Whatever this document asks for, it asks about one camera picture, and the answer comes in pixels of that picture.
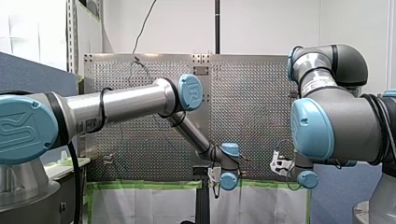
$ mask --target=white wall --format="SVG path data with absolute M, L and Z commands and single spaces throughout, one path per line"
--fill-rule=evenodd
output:
M 316 46 L 319 9 L 319 0 L 221 1 L 221 53 L 287 55 L 296 45 Z
M 321 1 L 320 44 L 348 44 L 363 55 L 369 68 L 368 84 L 363 88 L 365 92 L 379 93 L 389 84 L 391 1 Z
M 132 52 L 149 0 L 104 0 L 104 51 Z M 221 1 L 221 53 L 288 54 L 319 43 L 319 0 Z M 161 0 L 136 52 L 214 51 L 213 0 Z

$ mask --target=robotic arm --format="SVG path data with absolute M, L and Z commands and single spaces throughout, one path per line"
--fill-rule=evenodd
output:
M 220 183 L 224 189 L 233 189 L 238 179 L 238 146 L 213 146 L 184 112 L 197 109 L 202 95 L 199 79 L 185 74 L 158 78 L 149 86 L 103 89 L 72 97 L 54 92 L 0 96 L 0 164 L 32 161 L 47 150 L 67 145 L 77 134 L 158 113 L 196 148 L 202 159 L 220 163 Z
M 300 94 L 290 118 L 299 154 L 295 162 L 296 167 L 382 162 L 383 174 L 369 203 L 370 223 L 395 223 L 396 91 L 358 98 L 367 77 L 366 62 L 352 47 L 297 47 L 292 51 L 289 79 L 298 84 Z M 318 177 L 311 180 L 318 182 Z

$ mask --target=wire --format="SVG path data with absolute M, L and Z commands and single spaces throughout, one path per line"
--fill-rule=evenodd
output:
M 289 180 L 288 180 L 288 178 L 292 178 L 292 176 L 291 176 L 291 170 L 294 169 L 294 167 L 291 168 L 292 165 L 294 165 L 294 161 L 290 164 L 289 169 L 288 169 L 288 172 L 286 173 L 286 178 L 285 178 L 285 179 L 286 179 L 286 184 L 288 185 L 288 188 L 291 189 L 291 190 L 293 190 L 293 191 L 296 191 L 296 190 L 298 190 L 298 189 L 301 188 L 301 185 L 299 184 L 299 186 L 298 186 L 297 189 L 293 189 L 293 188 L 290 186 L 290 183 L 289 183 Z
M 99 95 L 99 98 L 100 98 L 99 108 L 100 108 L 100 113 L 101 113 L 102 121 L 101 121 L 99 127 L 97 127 L 96 129 L 94 129 L 94 130 L 92 130 L 92 131 L 89 131 L 89 132 L 87 132 L 87 133 L 97 133 L 97 132 L 101 131 L 101 130 L 103 129 L 103 127 L 105 126 L 107 116 L 106 116 L 106 113 L 105 113 L 105 103 L 104 103 L 104 101 L 103 101 L 103 97 L 104 97 L 106 91 L 112 91 L 112 90 L 113 90 L 113 89 L 111 89 L 111 88 L 109 88 L 109 87 L 104 87 L 104 88 L 102 88 L 102 90 L 100 91 L 100 95 Z
M 337 168 L 338 170 L 343 169 L 343 166 L 341 165 L 341 162 L 339 160 L 335 159 L 335 162 L 337 163 L 334 165 L 335 168 Z
M 76 188 L 76 194 L 75 194 L 75 214 L 74 214 L 74 223 L 79 223 L 79 213 L 81 211 L 81 176 L 80 176 L 80 170 L 79 170 L 79 165 L 78 165 L 78 157 L 76 150 L 73 146 L 73 143 L 67 144 L 67 147 L 69 148 L 70 152 L 70 157 L 72 158 L 72 163 L 73 163 L 73 170 L 75 173 L 75 188 Z
M 139 35 L 136 38 L 136 42 L 134 43 L 134 51 L 132 51 L 132 54 L 134 54 L 134 52 L 137 49 L 137 44 L 139 43 L 139 38 L 143 34 L 143 31 L 145 30 L 145 26 L 146 26 L 146 22 L 148 21 L 149 14 L 151 13 L 151 10 L 154 8 L 154 5 L 155 5 L 156 2 L 157 2 L 157 0 L 154 0 L 152 2 L 152 4 L 151 4 L 151 7 L 149 8 L 148 14 L 147 14 L 145 20 L 143 21 L 142 29 L 140 30 L 140 33 L 139 33 Z
M 29 91 L 0 91 L 0 95 L 29 95 L 33 94 L 32 92 Z
M 365 98 L 371 108 L 373 109 L 373 112 L 375 113 L 376 120 L 378 121 L 380 128 L 381 128 L 381 135 L 382 135 L 382 145 L 381 148 L 378 151 L 378 155 L 376 156 L 374 161 L 370 161 L 369 163 L 372 165 L 378 165 L 382 160 L 386 158 L 386 156 L 389 153 L 389 135 L 391 136 L 391 132 L 388 129 L 388 119 L 387 116 L 384 116 L 384 108 L 379 104 L 378 99 L 376 96 L 372 94 L 363 94 L 361 96 L 362 98 Z M 395 149 L 392 148 L 393 150 L 393 159 L 395 159 Z

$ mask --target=metal bracket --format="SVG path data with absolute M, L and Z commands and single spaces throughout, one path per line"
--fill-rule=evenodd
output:
M 209 67 L 208 66 L 194 66 L 193 73 L 196 76 L 209 76 Z
M 289 169 L 292 169 L 292 164 L 292 161 L 287 160 L 283 156 L 279 156 L 279 151 L 274 150 L 273 159 L 270 163 L 272 172 L 287 176 Z

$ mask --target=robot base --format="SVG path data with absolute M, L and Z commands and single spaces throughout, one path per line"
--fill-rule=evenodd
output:
M 382 173 L 370 202 L 353 208 L 353 224 L 396 223 L 396 178 Z
M 61 223 L 60 184 L 51 182 L 49 190 L 32 199 L 0 207 L 2 224 L 59 224 Z

